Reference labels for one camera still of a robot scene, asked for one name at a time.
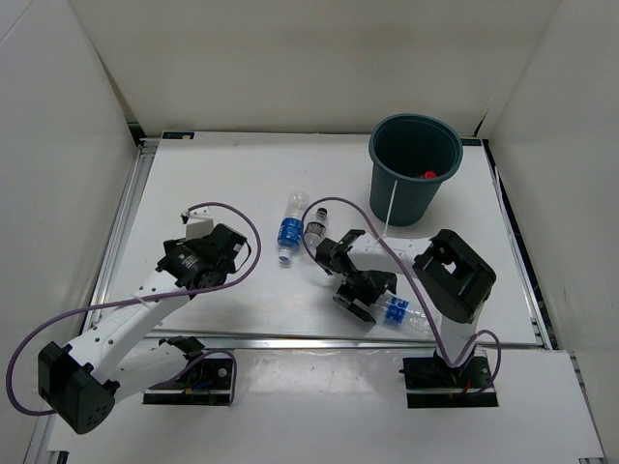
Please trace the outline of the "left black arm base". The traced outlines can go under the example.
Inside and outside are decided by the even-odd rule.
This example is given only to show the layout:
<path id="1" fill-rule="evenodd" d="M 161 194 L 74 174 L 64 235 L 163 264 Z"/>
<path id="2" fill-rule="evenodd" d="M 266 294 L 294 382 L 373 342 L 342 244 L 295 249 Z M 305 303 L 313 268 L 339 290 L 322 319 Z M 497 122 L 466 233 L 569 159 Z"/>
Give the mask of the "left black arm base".
<path id="1" fill-rule="evenodd" d="M 151 406 L 231 406 L 236 396 L 238 362 L 231 350 L 207 349 L 194 336 L 159 340 L 179 348 L 191 368 L 171 381 L 147 390 L 142 403 Z"/>

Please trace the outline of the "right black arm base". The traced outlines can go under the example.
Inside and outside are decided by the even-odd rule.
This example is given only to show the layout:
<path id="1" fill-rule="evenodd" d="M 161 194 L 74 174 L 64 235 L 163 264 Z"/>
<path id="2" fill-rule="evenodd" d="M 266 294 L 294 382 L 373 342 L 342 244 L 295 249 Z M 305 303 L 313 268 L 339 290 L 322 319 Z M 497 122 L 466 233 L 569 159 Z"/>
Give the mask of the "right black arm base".
<path id="1" fill-rule="evenodd" d="M 463 366 L 448 367 L 438 355 L 402 359 L 408 409 L 499 406 L 487 355 L 478 351 Z"/>

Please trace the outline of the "blue-label clear plastic bottle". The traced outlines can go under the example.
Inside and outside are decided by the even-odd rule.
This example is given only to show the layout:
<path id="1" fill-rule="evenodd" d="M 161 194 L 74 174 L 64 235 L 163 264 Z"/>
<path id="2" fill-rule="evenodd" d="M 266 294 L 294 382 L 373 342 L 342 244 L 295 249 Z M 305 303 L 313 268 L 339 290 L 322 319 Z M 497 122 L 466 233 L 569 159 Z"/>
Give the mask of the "blue-label clear plastic bottle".
<path id="1" fill-rule="evenodd" d="M 387 292 L 373 305 L 377 323 L 402 334 L 433 337 L 425 312 L 407 300 Z"/>

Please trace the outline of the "black-capped clear plastic bottle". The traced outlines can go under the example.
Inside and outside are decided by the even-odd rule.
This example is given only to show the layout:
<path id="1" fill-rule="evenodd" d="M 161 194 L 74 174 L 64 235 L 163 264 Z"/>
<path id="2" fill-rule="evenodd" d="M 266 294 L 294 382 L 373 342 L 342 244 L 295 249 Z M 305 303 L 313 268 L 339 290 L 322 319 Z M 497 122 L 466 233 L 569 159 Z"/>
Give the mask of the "black-capped clear plastic bottle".
<path id="1" fill-rule="evenodd" d="M 328 226 L 328 211 L 323 207 L 318 208 L 310 217 L 303 236 L 310 253 L 315 254 L 318 245 L 326 236 Z"/>

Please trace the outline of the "white zip tie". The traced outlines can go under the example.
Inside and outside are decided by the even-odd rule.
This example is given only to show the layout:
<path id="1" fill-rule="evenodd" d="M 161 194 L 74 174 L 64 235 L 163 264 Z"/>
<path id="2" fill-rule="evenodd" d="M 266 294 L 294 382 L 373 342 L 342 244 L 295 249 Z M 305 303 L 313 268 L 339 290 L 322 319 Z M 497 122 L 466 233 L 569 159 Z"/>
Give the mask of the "white zip tie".
<path id="1" fill-rule="evenodd" d="M 391 196 L 390 196 L 390 200 L 389 200 L 389 204 L 388 204 L 388 209 L 387 209 L 387 214 L 385 217 L 385 221 L 384 221 L 384 228 L 383 231 L 381 233 L 380 238 L 381 239 L 385 239 L 388 235 L 388 230 L 390 227 L 390 220 L 391 220 L 391 216 L 392 216 L 392 211 L 393 211 L 393 205 L 395 202 L 395 196 L 396 196 L 396 192 L 397 192 L 397 188 L 398 188 L 398 180 L 395 179 L 393 182 L 393 187 L 392 187 L 392 192 L 391 192 Z"/>

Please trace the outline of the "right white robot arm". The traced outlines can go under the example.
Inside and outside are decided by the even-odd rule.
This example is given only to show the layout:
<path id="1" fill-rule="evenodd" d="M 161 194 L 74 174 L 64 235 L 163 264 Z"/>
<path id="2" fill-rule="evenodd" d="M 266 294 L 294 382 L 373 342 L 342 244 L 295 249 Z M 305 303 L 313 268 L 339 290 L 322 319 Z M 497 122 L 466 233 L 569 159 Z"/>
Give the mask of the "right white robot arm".
<path id="1" fill-rule="evenodd" d="M 359 319 L 433 335 L 440 383 L 454 387 L 468 376 L 479 315 L 496 273 L 456 232 L 376 239 L 351 229 L 337 241 L 324 239 L 315 260 L 340 280 L 335 302 Z"/>

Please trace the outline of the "dark green plastic bin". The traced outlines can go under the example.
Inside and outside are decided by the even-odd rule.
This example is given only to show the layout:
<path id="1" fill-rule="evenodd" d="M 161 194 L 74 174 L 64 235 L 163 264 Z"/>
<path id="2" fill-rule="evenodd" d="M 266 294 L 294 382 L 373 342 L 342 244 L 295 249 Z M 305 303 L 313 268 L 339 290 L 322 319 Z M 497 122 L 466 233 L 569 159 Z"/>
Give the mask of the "dark green plastic bin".
<path id="1" fill-rule="evenodd" d="M 372 162 L 370 210 L 385 221 L 397 179 L 390 225 L 404 227 L 423 217 L 442 184 L 457 173 L 463 146 L 459 135 L 445 123 L 424 115 L 399 114 L 374 128 L 368 153 Z M 426 171 L 434 171 L 437 178 L 422 180 Z"/>

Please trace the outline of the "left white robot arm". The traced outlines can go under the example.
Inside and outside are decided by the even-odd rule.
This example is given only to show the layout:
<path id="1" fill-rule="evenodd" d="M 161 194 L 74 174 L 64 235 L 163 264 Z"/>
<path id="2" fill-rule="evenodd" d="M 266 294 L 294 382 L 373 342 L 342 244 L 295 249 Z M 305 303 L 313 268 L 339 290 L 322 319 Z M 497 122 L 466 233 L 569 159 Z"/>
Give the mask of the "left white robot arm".
<path id="1" fill-rule="evenodd" d="M 200 359 L 204 345 L 193 336 L 160 340 L 135 357 L 134 346 L 200 290 L 225 284 L 247 238 L 218 224 L 202 238 L 170 240 L 164 257 L 134 294 L 133 304 L 113 309 L 65 345 L 48 343 L 38 355 L 41 398 L 76 434 L 98 427 L 113 407 L 155 386 L 194 389 L 210 378 Z"/>

